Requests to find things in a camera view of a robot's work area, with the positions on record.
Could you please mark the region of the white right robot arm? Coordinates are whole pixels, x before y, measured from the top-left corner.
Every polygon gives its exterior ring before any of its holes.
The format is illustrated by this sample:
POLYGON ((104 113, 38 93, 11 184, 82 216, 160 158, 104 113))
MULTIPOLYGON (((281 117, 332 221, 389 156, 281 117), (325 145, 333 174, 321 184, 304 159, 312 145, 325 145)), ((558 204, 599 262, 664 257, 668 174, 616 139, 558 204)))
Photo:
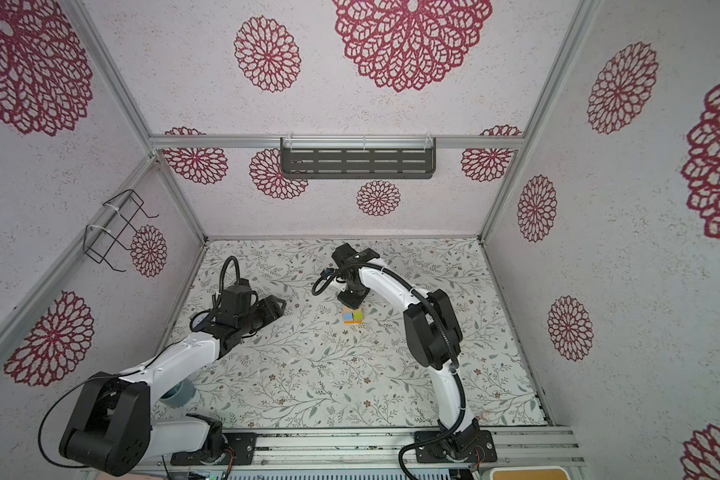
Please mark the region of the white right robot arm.
POLYGON ((462 448, 473 440, 479 424, 466 400, 459 375, 463 332, 449 296, 441 289, 428 291, 393 271, 374 250, 355 250, 344 243, 332 260, 336 267, 321 273, 312 287, 318 296, 332 283, 342 289, 338 301, 351 310, 361 307, 374 292, 403 315, 405 339, 413 358, 429 372, 438 402, 440 441, 462 448))

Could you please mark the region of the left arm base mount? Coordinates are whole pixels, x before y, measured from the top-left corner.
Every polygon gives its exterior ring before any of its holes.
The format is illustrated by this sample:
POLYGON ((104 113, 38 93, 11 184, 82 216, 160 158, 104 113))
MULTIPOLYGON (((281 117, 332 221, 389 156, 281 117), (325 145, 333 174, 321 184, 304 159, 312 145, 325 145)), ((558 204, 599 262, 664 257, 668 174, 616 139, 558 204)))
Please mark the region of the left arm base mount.
POLYGON ((198 420, 208 426, 201 446, 193 451, 182 450, 173 453, 170 464, 173 466, 251 465, 258 435, 251 432, 224 432, 218 419, 200 414, 188 414, 184 420, 198 420))

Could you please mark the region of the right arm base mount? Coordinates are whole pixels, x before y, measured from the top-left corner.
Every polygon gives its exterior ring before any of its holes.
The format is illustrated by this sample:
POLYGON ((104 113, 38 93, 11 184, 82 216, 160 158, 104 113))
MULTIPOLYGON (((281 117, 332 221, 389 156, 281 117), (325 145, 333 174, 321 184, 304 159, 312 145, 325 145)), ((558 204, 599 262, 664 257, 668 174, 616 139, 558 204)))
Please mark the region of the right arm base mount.
POLYGON ((465 430, 447 439, 434 442, 436 431, 416 431, 414 442, 426 442, 416 449, 419 463, 494 463, 498 459, 492 434, 482 428, 476 418, 465 430))

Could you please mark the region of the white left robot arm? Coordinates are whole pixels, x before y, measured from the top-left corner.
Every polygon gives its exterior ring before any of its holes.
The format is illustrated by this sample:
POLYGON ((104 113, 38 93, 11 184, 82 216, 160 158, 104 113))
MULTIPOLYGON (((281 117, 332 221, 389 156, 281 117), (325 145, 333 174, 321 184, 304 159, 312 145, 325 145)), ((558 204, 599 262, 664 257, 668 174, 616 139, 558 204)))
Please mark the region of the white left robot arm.
POLYGON ((115 477, 159 456, 188 454, 201 463, 220 460, 227 452, 221 421, 200 414, 155 420, 152 407, 195 372, 281 318, 286 305, 274 295, 259 297, 247 283, 221 290, 209 309, 191 317, 189 335, 129 370, 98 372, 79 386, 59 454, 77 468, 115 477))

